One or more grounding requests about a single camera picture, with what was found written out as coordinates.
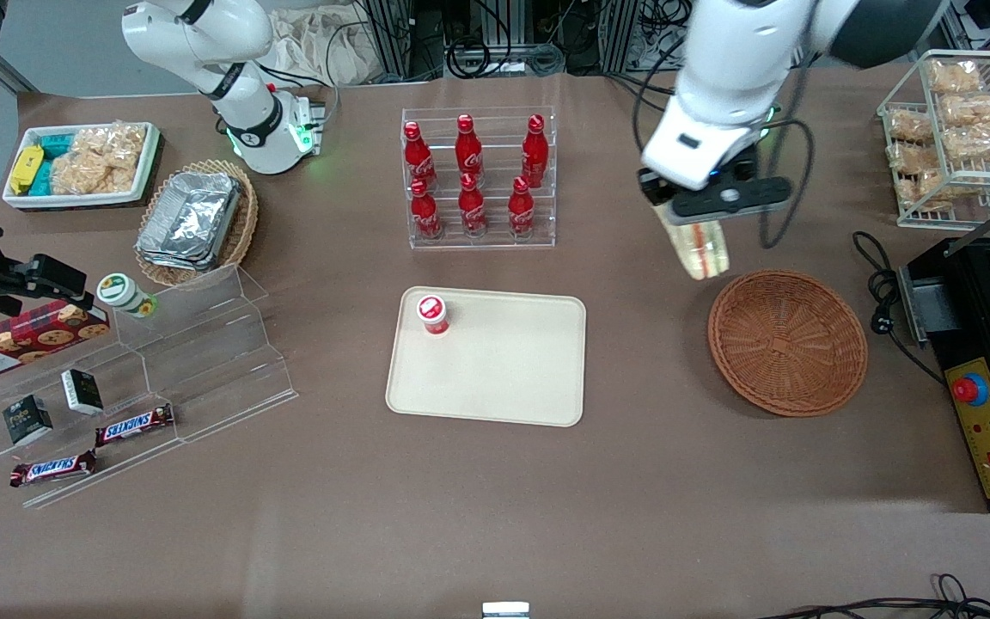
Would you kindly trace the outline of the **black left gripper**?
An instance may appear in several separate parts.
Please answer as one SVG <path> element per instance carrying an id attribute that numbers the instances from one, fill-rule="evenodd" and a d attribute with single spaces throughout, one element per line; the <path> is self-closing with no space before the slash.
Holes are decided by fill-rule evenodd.
<path id="1" fill-rule="evenodd" d="M 639 187 L 652 206 L 670 205 L 672 211 L 740 211 L 747 206 L 746 187 L 757 175 L 757 151 L 749 146 L 713 169 L 699 191 L 665 180 L 655 171 L 639 171 Z"/>

